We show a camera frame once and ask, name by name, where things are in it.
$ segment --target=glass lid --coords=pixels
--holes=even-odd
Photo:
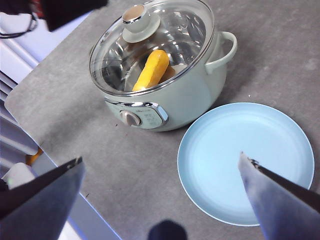
[[[89,63],[93,82],[105,93],[131,96],[178,80],[207,50],[214,16],[201,0],[153,0],[135,5],[102,35]],[[164,50],[168,67],[158,84],[133,91],[154,50]]]

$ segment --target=chrome trim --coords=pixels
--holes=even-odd
[[[150,1],[147,1],[144,3],[145,4],[149,4],[149,3],[152,3],[152,2],[155,2],[157,0],[150,0]],[[117,92],[112,92],[112,91],[108,91],[108,90],[105,90],[103,89],[102,87],[100,87],[96,81],[95,81],[95,78],[92,76],[91,74],[91,66],[90,66],[90,63],[91,63],[91,59],[92,59],[92,54],[89,58],[89,73],[90,73],[90,76],[91,76],[91,79],[93,81],[93,83],[101,90],[103,91],[104,93],[106,94],[109,94],[111,96],[115,96],[115,97],[133,97],[133,96],[142,96],[142,95],[145,95],[145,94],[149,94],[149,93],[153,93],[155,91],[158,91],[158,90],[161,90],[163,88],[165,88],[166,86],[172,84],[173,82],[175,82],[179,77],[181,77],[182,75],[184,75],[187,70],[189,69],[192,69],[199,61],[200,59],[206,54],[208,48],[210,47],[212,41],[213,41],[213,38],[214,38],[214,35],[215,35],[215,16],[214,16],[214,13],[212,11],[212,9],[210,8],[210,6],[208,6],[208,4],[206,2],[204,2],[203,0],[196,0],[198,2],[201,2],[203,5],[205,5],[209,12],[211,13],[212,15],[212,18],[213,18],[213,28],[212,28],[212,31],[211,31],[211,35],[210,35],[210,38],[207,42],[206,45],[202,46],[201,48],[201,51],[200,53],[196,56],[196,58],[188,65],[186,66],[182,71],[180,71],[177,75],[169,78],[167,81],[163,82],[163,83],[160,83],[156,86],[153,86],[153,87],[150,87],[150,88],[147,88],[145,90],[141,90],[141,91],[129,91],[129,92],[123,92],[123,93],[117,93]],[[112,28],[112,26],[118,22],[120,19],[122,19],[122,16],[119,17],[117,20],[115,20],[111,26],[101,35],[101,37],[99,38],[99,40],[97,41],[97,43],[94,45],[93,47],[93,50],[96,48],[96,46],[98,45],[98,43],[100,42],[101,38],[105,35],[105,34],[108,34],[108,31]]]
[[[160,128],[163,125],[165,125],[168,121],[169,121],[169,115],[167,114],[167,118],[164,119],[162,114],[159,111],[159,107],[160,105],[158,103],[155,102],[120,102],[120,101],[114,101],[111,100],[107,97],[104,97],[104,101],[109,103],[109,104],[113,104],[113,105],[117,105],[117,106],[121,106],[121,107],[130,107],[130,108],[135,108],[135,107],[146,107],[146,108],[151,108],[153,110],[155,110],[155,112],[159,115],[159,117],[162,119],[162,123],[159,126],[153,127],[153,128],[143,128],[143,129],[156,129],[156,128]]]
[[[138,16],[138,17],[136,17],[135,19],[131,19],[130,21],[126,21],[126,20],[124,20],[123,18],[122,18],[122,22],[124,23],[124,24],[134,24],[136,21],[138,21],[140,18],[142,18],[142,16],[140,15],[140,16]]]

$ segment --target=light blue plate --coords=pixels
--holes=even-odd
[[[259,225],[238,170],[241,151],[263,167],[310,188],[313,151],[290,117],[257,103],[223,105],[191,125],[177,157],[185,192],[209,216],[237,226]]]

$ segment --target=gray countertop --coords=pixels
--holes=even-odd
[[[83,156],[81,192],[123,240],[147,239],[163,220],[183,226],[189,240],[263,239],[259,227],[219,222],[189,200],[176,162],[187,127],[169,132],[126,127],[92,83],[92,46],[137,2],[142,1],[112,0],[90,14],[10,93],[6,108],[57,164]],[[311,142],[311,189],[320,193],[320,1],[210,0],[209,5],[218,29],[238,39],[214,107],[254,102],[289,115]]]

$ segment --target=plate rim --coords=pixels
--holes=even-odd
[[[221,105],[221,106],[218,106],[218,107],[215,107],[209,111],[207,111],[205,114],[201,115],[199,118],[197,118],[191,125],[190,127],[187,129],[187,131],[184,133],[181,141],[180,141],[180,144],[179,144],[179,148],[178,148],[178,153],[177,153],[177,157],[176,157],[176,165],[177,165],[177,172],[178,172],[178,176],[179,176],[179,180],[180,180],[180,183],[183,187],[183,190],[184,192],[187,194],[187,196],[189,197],[189,199],[193,202],[193,204],[195,204],[197,206],[198,209],[200,209],[202,212],[204,212],[205,214],[207,214],[208,216],[212,217],[213,219],[216,219],[220,222],[223,222],[225,224],[230,224],[230,225],[233,225],[233,226],[238,226],[238,227],[258,227],[260,226],[259,223],[254,223],[254,224],[240,224],[240,223],[234,223],[234,222],[229,222],[229,221],[225,221],[223,219],[220,219],[216,216],[213,216],[212,214],[206,212],[204,209],[202,209],[193,199],[192,197],[189,195],[189,193],[187,192],[186,188],[185,188],[185,185],[181,179],[181,176],[180,176],[180,171],[179,171],[179,154],[180,154],[180,151],[181,151],[181,148],[182,148],[182,143],[184,141],[184,139],[186,138],[187,134],[190,132],[190,130],[192,129],[192,127],[194,127],[194,125],[202,118],[205,118],[206,115],[208,115],[210,112],[213,112],[213,111],[216,111],[217,109],[220,109],[220,108],[225,108],[226,106],[230,106],[230,105],[255,105],[255,106],[259,106],[259,107],[262,107],[262,108],[267,108],[267,109],[271,109],[273,111],[276,111],[278,113],[280,113],[281,115],[285,116],[289,121],[293,122],[294,125],[297,127],[297,129],[299,131],[302,132],[302,135],[303,137],[306,139],[306,142],[307,142],[307,145],[308,145],[308,148],[311,152],[311,156],[312,156],[312,177],[311,177],[311,180],[310,180],[310,183],[307,187],[307,189],[309,190],[311,185],[312,185],[312,182],[314,180],[314,177],[315,177],[315,155],[314,155],[314,151],[312,149],[312,146],[311,146],[311,143],[306,135],[306,133],[304,132],[304,130],[296,123],[296,121],[294,121],[291,117],[289,117],[287,114],[285,114],[284,112],[274,108],[274,107],[271,107],[271,106],[268,106],[268,105],[264,105],[264,104],[261,104],[261,103],[255,103],[255,102],[234,102],[234,103],[227,103],[227,104],[224,104],[224,105]]]

